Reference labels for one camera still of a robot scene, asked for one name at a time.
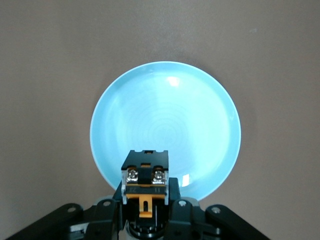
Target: metal terminal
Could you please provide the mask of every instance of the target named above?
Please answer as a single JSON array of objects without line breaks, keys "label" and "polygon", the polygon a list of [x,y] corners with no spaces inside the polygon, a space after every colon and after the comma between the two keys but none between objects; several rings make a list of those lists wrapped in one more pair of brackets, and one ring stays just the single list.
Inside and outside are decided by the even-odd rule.
[{"label": "metal terminal", "polygon": [[211,210],[212,210],[212,212],[213,212],[214,214],[219,214],[219,213],[221,212],[221,209],[218,208],[218,207],[216,207],[216,206],[214,206],[213,208],[211,208]]},{"label": "metal terminal", "polygon": [[129,169],[126,177],[126,182],[137,182],[138,181],[138,172],[135,169]]},{"label": "metal terminal", "polygon": [[166,177],[165,173],[160,170],[156,170],[154,172],[152,184],[165,184],[166,183]]},{"label": "metal terminal", "polygon": [[185,205],[187,205],[187,202],[186,201],[179,201],[178,204],[181,206],[181,207],[184,207]]}]

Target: plate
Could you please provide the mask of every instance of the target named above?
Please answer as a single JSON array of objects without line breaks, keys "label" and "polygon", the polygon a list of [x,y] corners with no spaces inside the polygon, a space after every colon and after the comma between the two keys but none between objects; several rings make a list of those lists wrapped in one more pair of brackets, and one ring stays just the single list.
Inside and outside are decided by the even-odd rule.
[{"label": "plate", "polygon": [[118,77],[91,120],[90,145],[105,180],[116,189],[130,150],[168,150],[169,176],[183,197],[201,200],[234,167],[241,126],[234,102],[212,76],[194,66],[151,62]]}]

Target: gray background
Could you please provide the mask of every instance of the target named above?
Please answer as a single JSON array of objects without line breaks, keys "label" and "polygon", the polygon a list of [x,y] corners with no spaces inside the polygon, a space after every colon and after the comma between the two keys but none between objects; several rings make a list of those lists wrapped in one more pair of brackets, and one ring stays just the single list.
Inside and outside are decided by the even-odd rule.
[{"label": "gray background", "polygon": [[114,192],[91,154],[94,107],[162,60],[214,76],[240,115],[237,163],[201,206],[273,240],[320,239],[318,0],[1,1],[0,239]]}]

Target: round plate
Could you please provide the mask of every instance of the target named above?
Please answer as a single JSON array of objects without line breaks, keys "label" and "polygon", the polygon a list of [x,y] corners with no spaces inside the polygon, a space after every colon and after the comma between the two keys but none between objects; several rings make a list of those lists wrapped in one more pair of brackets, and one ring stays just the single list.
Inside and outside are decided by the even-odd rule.
[{"label": "round plate", "polygon": [[102,94],[90,144],[105,180],[116,189],[130,150],[168,150],[169,176],[183,197],[201,200],[235,165],[241,142],[237,109],[209,74],[184,63],[135,67]]}]

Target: table surface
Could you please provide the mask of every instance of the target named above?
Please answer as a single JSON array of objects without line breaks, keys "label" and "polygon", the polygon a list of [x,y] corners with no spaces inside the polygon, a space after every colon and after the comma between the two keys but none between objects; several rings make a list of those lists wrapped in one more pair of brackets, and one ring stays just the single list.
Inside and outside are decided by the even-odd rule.
[{"label": "table surface", "polygon": [[1,1],[0,239],[59,206],[114,190],[89,133],[118,76],[176,61],[216,78],[241,148],[200,202],[272,240],[320,239],[320,1]]}]

